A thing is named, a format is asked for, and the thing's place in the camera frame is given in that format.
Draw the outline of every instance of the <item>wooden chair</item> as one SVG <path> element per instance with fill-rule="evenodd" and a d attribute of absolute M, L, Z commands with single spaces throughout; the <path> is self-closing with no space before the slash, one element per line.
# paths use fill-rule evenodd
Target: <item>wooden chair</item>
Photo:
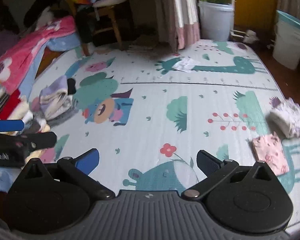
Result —
<path fill-rule="evenodd" d="M 77 10 L 76 10 L 76 7 L 74 5 L 74 2 L 72 0 L 65 0 L 65 1 L 69 6 L 70 13 L 72 14 L 73 17 L 75 17 L 76 14 L 77 14 Z M 119 48 L 120 48 L 120 50 L 122 50 L 122 39 L 121 39 L 121 35 L 120 35 L 120 32 L 119 32 L 118 24 L 117 24 L 116 19 L 115 19 L 114 7 L 115 7 L 115 5 L 98 8 L 99 17 L 108 16 L 111 20 L 112 27 L 108 27 L 108 28 L 104 28 L 104 29 L 100 29 L 100 30 L 95 30 L 92 35 L 96 35 L 96 34 L 101 33 L 101 32 L 107 32 L 107 31 L 113 30 L 114 34 L 115 34 L 115 37 L 118 41 Z M 89 16 L 95 17 L 96 14 L 95 14 L 95 12 L 91 12 L 91 13 L 89 13 Z M 82 49 L 83 49 L 84 54 L 86 56 L 88 56 L 89 55 L 88 45 L 83 43 L 82 44 Z"/>

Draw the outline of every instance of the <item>chair seat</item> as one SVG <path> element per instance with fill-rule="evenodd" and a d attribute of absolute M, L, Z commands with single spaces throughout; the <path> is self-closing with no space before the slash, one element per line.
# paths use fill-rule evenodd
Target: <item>chair seat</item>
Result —
<path fill-rule="evenodd" d="M 93 7 L 95 7 L 95 8 L 106 7 L 106 6 L 123 3 L 125 1 L 126 0 L 99 0 L 93 4 Z"/>

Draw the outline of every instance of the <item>white bucket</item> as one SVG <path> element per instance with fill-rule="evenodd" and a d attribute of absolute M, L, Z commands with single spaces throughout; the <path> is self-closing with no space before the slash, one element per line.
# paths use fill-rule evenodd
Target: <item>white bucket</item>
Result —
<path fill-rule="evenodd" d="M 277 26 L 273 57 L 285 67 L 296 69 L 300 61 L 300 27 L 283 19 Z"/>
<path fill-rule="evenodd" d="M 227 41 L 233 28 L 234 8 L 231 4 L 199 1 L 201 36 L 203 39 Z"/>

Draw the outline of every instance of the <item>play mat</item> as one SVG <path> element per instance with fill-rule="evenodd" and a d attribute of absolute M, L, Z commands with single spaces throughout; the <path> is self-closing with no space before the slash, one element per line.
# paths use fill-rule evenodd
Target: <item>play mat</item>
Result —
<path fill-rule="evenodd" d="M 80 48 L 63 54 L 36 80 L 29 101 L 61 75 L 76 80 L 72 113 L 52 124 L 56 159 L 98 149 L 90 176 L 116 194 L 181 193 L 206 178 L 196 165 L 199 150 L 253 165 L 252 138 L 272 131 L 283 138 L 266 119 L 284 97 L 241 43 L 200 40 L 173 55 L 111 45 L 90 51 L 85 58 Z M 184 57 L 197 62 L 190 73 L 172 68 Z M 282 145 L 290 171 L 279 180 L 294 205 L 292 233 L 300 228 L 300 139 L 283 139 Z"/>

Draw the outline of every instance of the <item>potted plant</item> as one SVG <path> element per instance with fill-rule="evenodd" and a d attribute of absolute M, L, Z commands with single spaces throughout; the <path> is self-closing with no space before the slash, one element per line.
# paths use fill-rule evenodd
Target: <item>potted plant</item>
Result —
<path fill-rule="evenodd" d="M 202 38 L 227 41 L 234 21 L 231 0 L 200 0 L 198 6 Z"/>

